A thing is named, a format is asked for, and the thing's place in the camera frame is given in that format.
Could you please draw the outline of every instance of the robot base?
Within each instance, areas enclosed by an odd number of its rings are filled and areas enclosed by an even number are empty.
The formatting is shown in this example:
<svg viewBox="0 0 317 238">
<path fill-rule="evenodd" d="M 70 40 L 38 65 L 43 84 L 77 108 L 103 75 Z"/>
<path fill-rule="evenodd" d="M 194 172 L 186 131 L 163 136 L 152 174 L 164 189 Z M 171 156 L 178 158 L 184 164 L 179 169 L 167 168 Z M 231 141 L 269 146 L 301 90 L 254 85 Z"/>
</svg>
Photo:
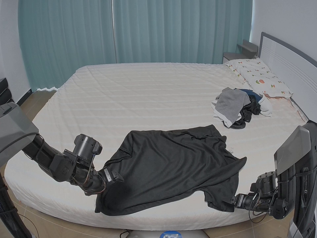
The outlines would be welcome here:
<svg viewBox="0 0 317 238">
<path fill-rule="evenodd" d="M 174 231 L 174 234 L 164 233 L 164 231 L 134 230 L 126 238 L 209 238 L 203 230 Z"/>
</svg>

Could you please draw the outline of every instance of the floor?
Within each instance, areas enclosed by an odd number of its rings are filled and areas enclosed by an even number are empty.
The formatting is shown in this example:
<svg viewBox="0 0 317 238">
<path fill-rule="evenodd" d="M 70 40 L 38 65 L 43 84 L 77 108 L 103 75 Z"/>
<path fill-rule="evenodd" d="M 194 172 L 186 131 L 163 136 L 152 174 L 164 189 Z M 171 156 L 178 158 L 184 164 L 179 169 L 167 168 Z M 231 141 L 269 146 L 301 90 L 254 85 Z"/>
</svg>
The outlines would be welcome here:
<svg viewBox="0 0 317 238">
<path fill-rule="evenodd" d="M 33 120 L 54 93 L 55 91 L 36 91 L 21 105 L 21 109 L 30 120 Z M 2 176 L 4 175 L 4 169 L 5 165 L 0 167 Z M 9 195 L 18 209 L 18 213 L 25 216 L 21 217 L 24 224 L 37 238 L 37 231 L 30 220 L 36 226 L 40 238 L 119 238 L 122 232 L 122 229 L 96 228 L 61 220 L 19 202 L 10 189 Z M 204 231 L 210 238 L 275 238 L 277 236 L 286 238 L 292 217 L 293 214 L 289 214 L 283 220 L 275 220 L 267 216 L 259 224 L 245 221 L 225 227 L 209 228 Z M 254 221 L 258 221 L 259 218 L 262 218 L 262 216 L 254 219 Z M 0 233 L 2 238 L 12 237 L 1 221 Z"/>
</svg>

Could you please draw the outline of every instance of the black baseboard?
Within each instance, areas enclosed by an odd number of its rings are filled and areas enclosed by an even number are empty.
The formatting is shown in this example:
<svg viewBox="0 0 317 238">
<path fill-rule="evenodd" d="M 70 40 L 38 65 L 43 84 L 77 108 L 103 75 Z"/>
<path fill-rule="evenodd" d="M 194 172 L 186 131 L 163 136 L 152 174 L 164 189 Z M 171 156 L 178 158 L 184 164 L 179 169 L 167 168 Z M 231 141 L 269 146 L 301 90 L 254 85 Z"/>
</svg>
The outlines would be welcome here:
<svg viewBox="0 0 317 238">
<path fill-rule="evenodd" d="M 28 91 L 26 92 L 25 95 L 22 96 L 22 98 L 21 98 L 20 100 L 18 100 L 17 104 L 18 104 L 19 106 L 21 106 L 21 105 L 23 104 L 23 102 L 25 102 L 26 99 L 30 97 L 31 94 L 32 94 L 32 90 L 30 89 L 30 90 L 28 90 Z"/>
</svg>

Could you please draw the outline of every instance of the gray and white garment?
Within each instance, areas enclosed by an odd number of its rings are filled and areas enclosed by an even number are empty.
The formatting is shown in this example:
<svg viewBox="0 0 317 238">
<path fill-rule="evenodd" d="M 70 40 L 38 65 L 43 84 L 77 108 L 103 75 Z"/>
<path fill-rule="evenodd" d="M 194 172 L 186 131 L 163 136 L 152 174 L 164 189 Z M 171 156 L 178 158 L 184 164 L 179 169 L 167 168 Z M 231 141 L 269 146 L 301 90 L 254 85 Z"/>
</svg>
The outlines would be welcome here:
<svg viewBox="0 0 317 238">
<path fill-rule="evenodd" d="M 227 87 L 211 102 L 214 109 L 212 117 L 223 121 L 225 126 L 230 127 L 235 121 L 241 119 L 241 109 L 250 103 L 249 95 L 246 92 Z"/>
</svg>

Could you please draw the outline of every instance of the blue round logo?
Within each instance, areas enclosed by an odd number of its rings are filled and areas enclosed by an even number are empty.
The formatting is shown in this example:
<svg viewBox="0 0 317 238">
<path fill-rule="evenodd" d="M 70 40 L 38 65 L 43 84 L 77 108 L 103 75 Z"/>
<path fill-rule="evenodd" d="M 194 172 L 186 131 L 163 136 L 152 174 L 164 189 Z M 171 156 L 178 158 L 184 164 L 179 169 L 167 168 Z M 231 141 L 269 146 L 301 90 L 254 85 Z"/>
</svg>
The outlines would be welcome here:
<svg viewBox="0 0 317 238">
<path fill-rule="evenodd" d="M 165 231 L 159 238 L 183 238 L 177 231 Z"/>
</svg>

